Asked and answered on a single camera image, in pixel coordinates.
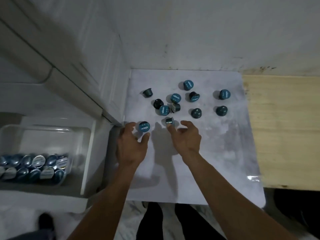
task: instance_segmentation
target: black pants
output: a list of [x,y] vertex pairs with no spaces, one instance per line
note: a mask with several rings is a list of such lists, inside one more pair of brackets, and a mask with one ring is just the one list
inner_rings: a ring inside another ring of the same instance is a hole
[[[217,239],[225,240],[199,213],[187,204],[176,204],[174,212],[182,225],[186,240]],[[142,218],[136,240],[163,240],[162,209],[156,202],[150,202]]]

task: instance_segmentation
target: hand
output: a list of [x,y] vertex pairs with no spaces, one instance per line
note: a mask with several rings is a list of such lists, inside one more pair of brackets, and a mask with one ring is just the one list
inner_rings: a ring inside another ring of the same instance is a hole
[[135,125],[135,122],[127,123],[121,129],[117,139],[116,156],[119,167],[133,166],[137,168],[146,156],[150,133],[144,134],[141,142],[138,142],[138,138],[132,134]]
[[167,125],[167,129],[171,134],[174,148],[182,156],[183,161],[194,154],[199,153],[201,136],[199,130],[191,121],[181,121],[182,125],[187,128],[179,128],[176,130],[171,124]]

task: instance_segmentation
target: forearm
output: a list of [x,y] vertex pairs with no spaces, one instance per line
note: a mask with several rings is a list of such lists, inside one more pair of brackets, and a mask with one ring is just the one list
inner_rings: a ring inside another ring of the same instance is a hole
[[135,171],[135,166],[118,168],[113,181],[104,189],[68,240],[114,239]]
[[184,161],[229,240],[296,239],[240,194],[200,154],[189,154]]

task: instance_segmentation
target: white wall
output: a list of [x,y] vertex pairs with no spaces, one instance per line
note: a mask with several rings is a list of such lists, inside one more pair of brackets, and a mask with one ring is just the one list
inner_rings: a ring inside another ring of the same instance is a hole
[[105,3],[132,68],[320,75],[320,0]]

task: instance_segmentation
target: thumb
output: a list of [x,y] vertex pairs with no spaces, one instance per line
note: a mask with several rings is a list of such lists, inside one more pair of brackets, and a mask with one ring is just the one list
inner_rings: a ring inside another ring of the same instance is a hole
[[148,145],[149,138],[150,138],[150,133],[149,132],[145,133],[141,139],[141,144]]
[[167,130],[172,136],[177,133],[176,128],[172,124],[167,124]]

